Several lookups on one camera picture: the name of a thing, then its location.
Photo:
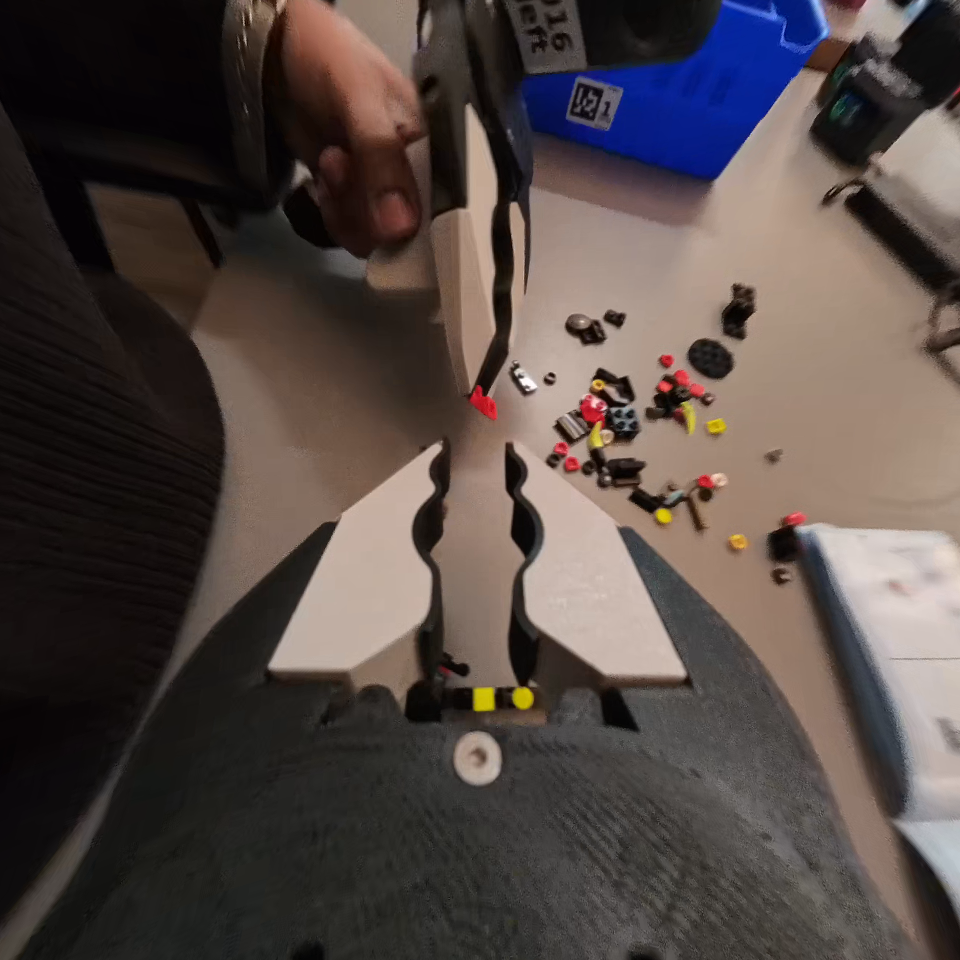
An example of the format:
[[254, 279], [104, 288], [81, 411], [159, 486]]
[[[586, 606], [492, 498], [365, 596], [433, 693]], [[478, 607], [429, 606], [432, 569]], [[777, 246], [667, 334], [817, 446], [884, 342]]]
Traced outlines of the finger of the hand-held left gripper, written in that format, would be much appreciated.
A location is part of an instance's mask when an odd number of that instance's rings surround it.
[[490, 225], [494, 331], [478, 384], [484, 395], [492, 395], [521, 328], [530, 265], [534, 162], [532, 128], [522, 90], [495, 97], [484, 120], [496, 174]]
[[432, 222], [439, 308], [453, 378], [460, 395], [473, 394], [497, 323], [493, 226], [498, 176], [484, 126], [473, 105], [463, 109], [465, 205]]

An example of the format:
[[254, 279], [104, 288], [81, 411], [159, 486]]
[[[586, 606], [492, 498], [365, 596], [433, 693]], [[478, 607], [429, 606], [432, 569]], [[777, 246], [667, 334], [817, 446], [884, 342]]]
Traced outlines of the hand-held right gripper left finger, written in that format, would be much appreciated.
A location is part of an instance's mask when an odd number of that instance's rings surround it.
[[450, 441], [419, 453], [342, 513], [274, 649], [271, 678], [347, 694], [406, 694], [444, 648], [441, 577]]

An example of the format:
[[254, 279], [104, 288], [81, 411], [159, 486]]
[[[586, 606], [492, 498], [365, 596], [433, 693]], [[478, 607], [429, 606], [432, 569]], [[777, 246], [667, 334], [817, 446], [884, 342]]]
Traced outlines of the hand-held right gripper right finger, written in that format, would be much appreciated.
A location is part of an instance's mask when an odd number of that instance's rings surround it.
[[519, 442], [505, 446], [505, 485], [522, 554], [508, 633], [518, 684], [685, 685], [688, 670], [617, 522]]

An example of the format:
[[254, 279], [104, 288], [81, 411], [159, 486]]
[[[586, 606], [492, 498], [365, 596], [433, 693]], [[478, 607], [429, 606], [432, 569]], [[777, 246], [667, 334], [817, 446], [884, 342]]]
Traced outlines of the black yellow lego spider model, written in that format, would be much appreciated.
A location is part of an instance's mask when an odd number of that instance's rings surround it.
[[411, 685], [405, 700], [406, 719], [438, 723], [445, 713], [493, 714], [530, 712], [537, 706], [536, 691], [528, 686], [457, 686], [452, 678], [469, 679], [471, 667], [444, 652], [432, 678]]

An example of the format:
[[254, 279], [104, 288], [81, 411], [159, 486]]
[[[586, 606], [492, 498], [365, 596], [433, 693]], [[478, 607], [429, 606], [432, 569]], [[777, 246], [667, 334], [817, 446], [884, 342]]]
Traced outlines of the person's left forearm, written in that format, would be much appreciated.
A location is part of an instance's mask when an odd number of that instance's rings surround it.
[[2, 108], [197, 151], [271, 200], [294, 167], [267, 98], [286, 14], [287, 2], [3, 1]]

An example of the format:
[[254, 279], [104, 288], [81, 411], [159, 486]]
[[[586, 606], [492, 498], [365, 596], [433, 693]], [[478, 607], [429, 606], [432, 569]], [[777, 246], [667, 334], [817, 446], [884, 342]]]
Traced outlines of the pile of loose lego pieces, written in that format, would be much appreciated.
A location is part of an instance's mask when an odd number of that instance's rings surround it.
[[[757, 312], [757, 306], [755, 286], [742, 282], [731, 284], [729, 301], [720, 314], [722, 335], [738, 341], [745, 339], [748, 322]], [[597, 345], [607, 339], [604, 324], [620, 329], [625, 321], [626, 313], [617, 310], [607, 310], [602, 319], [572, 314], [565, 322], [565, 329], [583, 345]], [[701, 381], [724, 379], [735, 366], [734, 354], [724, 342], [712, 338], [692, 342], [686, 361]], [[699, 429], [696, 405], [713, 406], [715, 392], [693, 378], [689, 368], [677, 366], [674, 354], [660, 354], [656, 363], [660, 377], [652, 391], [651, 402], [643, 411], [643, 422], [672, 422], [679, 425], [686, 436], [694, 436]], [[511, 361], [507, 369], [510, 380], [523, 396], [529, 397], [539, 389], [540, 384], [519, 361]], [[631, 455], [608, 453], [608, 448], [626, 445], [642, 432], [637, 401], [637, 391], [628, 375], [621, 376], [606, 367], [597, 367], [577, 405], [556, 419], [554, 430], [560, 439], [546, 458], [547, 466], [550, 469], [562, 466], [567, 474], [595, 476], [600, 489], [628, 491], [629, 502], [651, 516], [658, 526], [671, 524], [674, 514], [685, 505], [694, 530], [705, 532], [710, 523], [704, 505], [729, 486], [728, 474], [723, 471], [697, 474], [685, 484], [667, 481], [654, 492], [643, 486], [645, 461]], [[582, 443], [585, 443], [584, 452], [573, 452]], [[771, 579], [778, 586], [794, 578], [790, 565], [799, 558], [800, 532], [806, 523], [807, 516], [803, 511], [791, 511], [766, 536], [767, 555], [773, 563]]]

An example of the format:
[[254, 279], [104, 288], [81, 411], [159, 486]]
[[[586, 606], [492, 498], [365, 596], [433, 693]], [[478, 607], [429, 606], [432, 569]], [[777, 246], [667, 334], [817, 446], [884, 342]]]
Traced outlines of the lego instruction booklet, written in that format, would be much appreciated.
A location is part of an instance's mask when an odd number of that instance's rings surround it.
[[957, 821], [958, 544], [824, 523], [801, 526], [798, 541], [888, 810]]

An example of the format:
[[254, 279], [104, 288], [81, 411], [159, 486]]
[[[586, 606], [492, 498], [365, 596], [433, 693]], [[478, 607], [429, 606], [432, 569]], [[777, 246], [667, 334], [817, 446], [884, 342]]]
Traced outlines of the person's left hand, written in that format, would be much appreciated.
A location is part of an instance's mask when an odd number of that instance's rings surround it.
[[310, 171], [324, 227], [355, 258], [420, 226], [407, 147], [422, 137], [414, 84], [326, 2], [288, 2], [272, 54], [270, 111]]

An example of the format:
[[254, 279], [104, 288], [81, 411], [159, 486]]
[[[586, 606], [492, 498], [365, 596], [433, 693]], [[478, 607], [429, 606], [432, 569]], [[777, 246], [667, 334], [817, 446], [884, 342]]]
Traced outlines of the blue plastic bin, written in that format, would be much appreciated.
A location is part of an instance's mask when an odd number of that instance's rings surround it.
[[829, 32], [819, 1], [725, 1], [690, 57], [527, 78], [526, 112], [538, 133], [714, 181]]

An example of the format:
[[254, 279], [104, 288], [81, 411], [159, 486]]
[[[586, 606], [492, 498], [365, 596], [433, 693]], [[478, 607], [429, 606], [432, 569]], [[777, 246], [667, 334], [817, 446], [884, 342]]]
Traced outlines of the person's black knit sweater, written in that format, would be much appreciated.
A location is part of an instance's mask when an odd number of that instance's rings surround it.
[[139, 726], [222, 486], [208, 368], [161, 306], [77, 265], [1, 121], [1, 910]]

